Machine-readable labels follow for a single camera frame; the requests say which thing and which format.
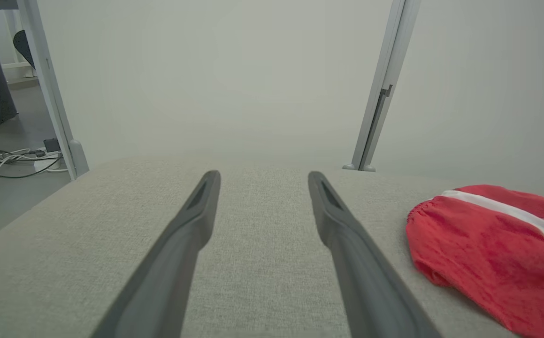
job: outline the metal door frame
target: metal door frame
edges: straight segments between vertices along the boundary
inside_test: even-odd
[[[343,165],[343,169],[375,171],[370,163],[401,73],[420,1],[394,0],[392,3],[353,159],[351,163]]]
[[[40,11],[38,10],[38,2],[37,0],[17,0],[17,4],[21,23],[25,29],[25,35],[28,37],[30,52],[36,66],[36,73],[38,73],[40,88],[45,97],[51,122],[53,122],[55,128],[55,135],[57,135],[63,158],[68,166],[69,177],[75,180],[78,173],[70,149],[70,141],[73,139],[72,131],[65,114],[63,99],[61,98],[61,92],[59,92],[51,55],[48,51],[46,35],[42,27]]]

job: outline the red cloth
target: red cloth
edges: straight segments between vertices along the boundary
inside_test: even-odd
[[[458,189],[544,218],[544,197],[499,186]],[[518,218],[437,196],[407,217],[415,266],[439,286],[452,286],[504,327],[544,337],[544,235]]]

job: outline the black chair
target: black chair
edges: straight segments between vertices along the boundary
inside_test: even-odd
[[[32,59],[32,54],[30,53],[30,45],[28,45],[28,38],[25,36],[25,31],[19,31],[15,34],[13,38],[13,45],[15,49],[25,58],[25,60],[34,67],[34,60]]]

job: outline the gray fabric surface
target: gray fabric surface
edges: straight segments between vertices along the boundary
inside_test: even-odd
[[[0,231],[0,337],[87,337],[208,169],[222,176],[199,253],[185,337],[348,337],[309,168],[189,158],[107,163]],[[405,218],[453,182],[320,169],[448,337],[512,334],[415,271]]]

